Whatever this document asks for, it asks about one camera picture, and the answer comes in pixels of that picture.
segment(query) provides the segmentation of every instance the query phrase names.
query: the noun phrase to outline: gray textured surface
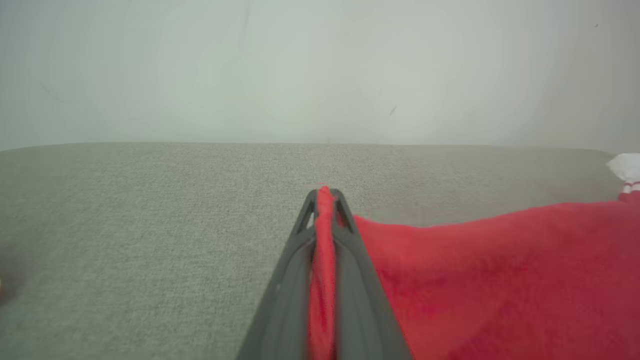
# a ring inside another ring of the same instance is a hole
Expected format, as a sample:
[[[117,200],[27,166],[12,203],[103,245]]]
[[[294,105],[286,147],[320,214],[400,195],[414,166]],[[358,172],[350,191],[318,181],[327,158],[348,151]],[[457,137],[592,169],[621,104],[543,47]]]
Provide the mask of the gray textured surface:
[[[599,151],[93,143],[0,152],[1,359],[230,359],[307,192],[414,225],[615,199]]]

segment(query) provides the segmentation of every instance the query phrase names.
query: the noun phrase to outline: white cloth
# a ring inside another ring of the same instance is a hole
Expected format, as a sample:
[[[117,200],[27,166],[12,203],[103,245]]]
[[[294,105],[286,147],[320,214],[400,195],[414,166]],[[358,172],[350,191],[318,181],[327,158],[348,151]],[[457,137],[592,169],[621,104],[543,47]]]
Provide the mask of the white cloth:
[[[608,162],[607,166],[625,182],[623,192],[640,190],[640,154],[620,154]]]

